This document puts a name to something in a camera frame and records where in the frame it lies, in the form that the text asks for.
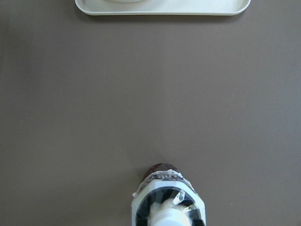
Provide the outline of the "beige rabbit tray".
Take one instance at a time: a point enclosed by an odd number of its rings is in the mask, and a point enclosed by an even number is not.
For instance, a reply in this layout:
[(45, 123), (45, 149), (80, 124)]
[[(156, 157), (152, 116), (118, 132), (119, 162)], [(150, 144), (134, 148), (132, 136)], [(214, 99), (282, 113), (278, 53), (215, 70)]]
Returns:
[(104, 15), (200, 15), (234, 16), (250, 5), (249, 0), (76, 0), (80, 11)]

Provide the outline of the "tea bottle from rack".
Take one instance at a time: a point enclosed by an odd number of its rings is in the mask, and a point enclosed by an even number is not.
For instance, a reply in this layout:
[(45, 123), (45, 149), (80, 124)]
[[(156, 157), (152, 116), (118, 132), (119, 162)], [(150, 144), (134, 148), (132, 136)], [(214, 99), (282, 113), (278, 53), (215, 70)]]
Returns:
[(205, 203), (173, 165), (158, 163), (132, 194), (133, 226), (205, 226)]

